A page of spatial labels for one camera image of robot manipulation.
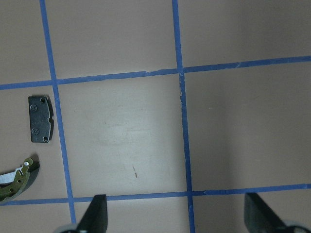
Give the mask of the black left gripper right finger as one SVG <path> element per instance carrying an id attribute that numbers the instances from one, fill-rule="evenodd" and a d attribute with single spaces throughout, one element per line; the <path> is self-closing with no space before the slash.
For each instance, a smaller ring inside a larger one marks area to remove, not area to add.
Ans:
<path id="1" fill-rule="evenodd" d="M 244 196 L 244 223 L 249 233 L 290 233 L 287 226 L 257 193 Z"/>

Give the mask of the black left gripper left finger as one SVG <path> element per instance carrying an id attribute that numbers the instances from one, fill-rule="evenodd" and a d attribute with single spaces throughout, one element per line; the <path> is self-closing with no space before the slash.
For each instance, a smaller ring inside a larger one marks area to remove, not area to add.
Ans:
<path id="1" fill-rule="evenodd" d="M 107 231 L 106 195 L 95 195 L 74 230 L 75 233 L 105 233 Z"/>

